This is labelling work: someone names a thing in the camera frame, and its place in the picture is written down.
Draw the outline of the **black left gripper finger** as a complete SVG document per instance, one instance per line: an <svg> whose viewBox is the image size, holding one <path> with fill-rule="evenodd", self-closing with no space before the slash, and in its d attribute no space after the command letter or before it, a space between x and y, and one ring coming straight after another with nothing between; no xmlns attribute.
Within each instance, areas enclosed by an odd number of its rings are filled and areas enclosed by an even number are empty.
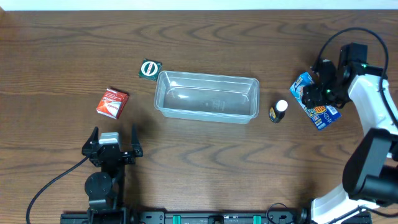
<svg viewBox="0 0 398 224"><path fill-rule="evenodd" d="M139 138L137 136L136 125L133 124L132 129L131 129L131 146L139 146L139 145L140 145L140 142L139 142Z"/></svg>
<svg viewBox="0 0 398 224"><path fill-rule="evenodd" d="M93 132L92 132L92 134L91 134L91 136L89 138L89 143L90 144L97 144L98 143L98 139L99 139L98 131L99 131L98 127L95 126L94 129L93 129Z"/></svg>

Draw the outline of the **blue medicine box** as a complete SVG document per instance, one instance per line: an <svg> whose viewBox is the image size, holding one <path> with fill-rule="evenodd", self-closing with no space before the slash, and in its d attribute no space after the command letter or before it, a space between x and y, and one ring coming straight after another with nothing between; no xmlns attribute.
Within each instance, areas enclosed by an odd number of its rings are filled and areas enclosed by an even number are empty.
<svg viewBox="0 0 398 224"><path fill-rule="evenodd" d="M303 87L313 83L314 81L312 77L305 72L299 75L296 81L293 82L292 86L290 87L290 92L302 107L304 112L306 112L307 116L312 120L312 123L317 127L317 129L322 130L339 119L341 114L336 108L329 105L317 106L313 109L308 109L302 103Z"/></svg>

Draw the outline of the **small dark bottle white cap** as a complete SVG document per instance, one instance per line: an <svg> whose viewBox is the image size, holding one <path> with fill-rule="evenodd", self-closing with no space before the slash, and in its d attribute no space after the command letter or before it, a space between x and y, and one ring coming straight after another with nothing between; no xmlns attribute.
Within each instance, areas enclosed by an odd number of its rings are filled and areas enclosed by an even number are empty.
<svg viewBox="0 0 398 224"><path fill-rule="evenodd" d="M288 103L285 100L279 100L269 109L269 118L273 123L279 123L285 116Z"/></svg>

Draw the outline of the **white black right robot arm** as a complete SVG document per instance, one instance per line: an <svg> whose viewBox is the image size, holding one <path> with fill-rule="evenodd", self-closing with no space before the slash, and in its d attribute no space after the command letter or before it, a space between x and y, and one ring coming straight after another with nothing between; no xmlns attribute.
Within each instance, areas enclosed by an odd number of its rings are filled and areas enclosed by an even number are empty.
<svg viewBox="0 0 398 224"><path fill-rule="evenodd" d="M388 157L397 160L392 120L397 108L383 69L367 63L367 52L366 45L351 43L341 48L337 66L317 61L313 70L319 82L302 90L306 108L354 103L364 133L345 165L342 183L312 200L307 223L370 223L370 212L397 203L397 168L385 164Z"/></svg>

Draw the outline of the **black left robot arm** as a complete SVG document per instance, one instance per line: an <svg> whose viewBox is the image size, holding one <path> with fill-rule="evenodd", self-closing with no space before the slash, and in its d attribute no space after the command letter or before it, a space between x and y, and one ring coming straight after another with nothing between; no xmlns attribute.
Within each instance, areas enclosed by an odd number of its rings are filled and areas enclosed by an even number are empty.
<svg viewBox="0 0 398 224"><path fill-rule="evenodd" d="M94 128L81 153L101 170L85 182L89 198L88 223L138 223L137 215L124 205L125 168L134 165L143 150L136 128L131 129L130 151L122 151L119 133L99 133Z"/></svg>

